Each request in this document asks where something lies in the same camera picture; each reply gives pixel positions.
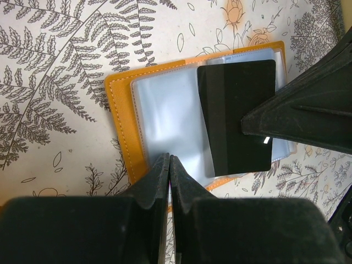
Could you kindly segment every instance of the card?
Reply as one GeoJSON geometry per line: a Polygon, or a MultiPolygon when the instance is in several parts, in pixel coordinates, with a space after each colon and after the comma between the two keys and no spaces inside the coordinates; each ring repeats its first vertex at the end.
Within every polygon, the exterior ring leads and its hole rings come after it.
{"type": "Polygon", "coordinates": [[[244,135],[244,115],[275,94],[274,60],[201,66],[201,107],[215,175],[268,171],[272,139],[244,135]]]}

